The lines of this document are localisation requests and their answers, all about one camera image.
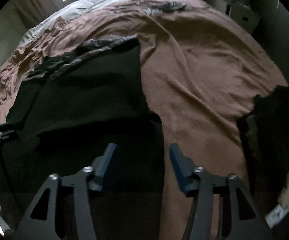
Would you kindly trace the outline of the black garment with patterned trim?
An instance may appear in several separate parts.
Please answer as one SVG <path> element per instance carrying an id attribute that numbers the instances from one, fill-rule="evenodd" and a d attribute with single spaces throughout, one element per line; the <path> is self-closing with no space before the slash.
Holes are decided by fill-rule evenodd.
<path id="1" fill-rule="evenodd" d="M 95 41 L 44 59 L 21 83 L 0 151 L 2 214 L 17 228 L 46 178 L 73 175 L 115 144 L 89 191 L 98 239 L 158 239 L 164 181 L 160 117 L 142 90 L 140 42 Z"/>

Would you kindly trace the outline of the brown bed blanket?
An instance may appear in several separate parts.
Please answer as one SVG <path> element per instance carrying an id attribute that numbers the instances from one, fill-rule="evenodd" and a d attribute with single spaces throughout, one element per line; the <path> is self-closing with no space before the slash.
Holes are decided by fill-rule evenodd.
<path id="1" fill-rule="evenodd" d="M 145 13 L 153 5 L 181 2 L 182 11 Z M 183 239 L 192 198 L 181 192 L 169 157 L 177 144 L 183 155 L 209 173 L 247 178 L 236 119 L 253 98 L 286 83 L 263 48 L 242 27 L 201 0 L 131 0 L 113 3 L 71 21 L 59 17 L 24 47 L 16 47 L 0 67 L 0 151 L 11 134 L 6 122 L 21 83 L 44 59 L 95 41 L 113 46 L 125 37 L 140 42 L 142 90 L 162 122 L 164 181 L 158 239 Z M 57 193 L 56 233 L 78 239 L 72 187 Z M 0 210 L 0 238 L 17 228 Z"/>

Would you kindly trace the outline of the cardboard box by bed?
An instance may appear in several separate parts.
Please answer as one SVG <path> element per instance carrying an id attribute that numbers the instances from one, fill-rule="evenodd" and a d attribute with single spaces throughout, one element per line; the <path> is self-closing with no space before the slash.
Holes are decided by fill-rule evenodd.
<path id="1" fill-rule="evenodd" d="M 227 2 L 225 14 L 232 18 L 249 34 L 251 34 L 259 23 L 260 17 L 250 7 L 238 3 Z"/>

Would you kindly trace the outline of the dark items on blanket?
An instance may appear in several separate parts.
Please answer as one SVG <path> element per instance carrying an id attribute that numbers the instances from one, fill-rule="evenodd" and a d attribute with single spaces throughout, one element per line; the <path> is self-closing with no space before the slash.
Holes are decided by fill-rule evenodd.
<path id="1" fill-rule="evenodd" d="M 163 2 L 161 4 L 156 4 L 145 10 L 148 15 L 162 14 L 168 12 L 182 11 L 187 6 L 186 3 L 181 2 Z"/>

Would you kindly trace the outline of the beige window curtain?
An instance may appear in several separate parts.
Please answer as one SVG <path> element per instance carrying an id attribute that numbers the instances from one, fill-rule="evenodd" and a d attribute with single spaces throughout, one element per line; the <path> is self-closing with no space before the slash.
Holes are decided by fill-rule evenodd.
<path id="1" fill-rule="evenodd" d="M 37 26 L 63 7 L 63 0 L 10 0 L 27 29 Z"/>

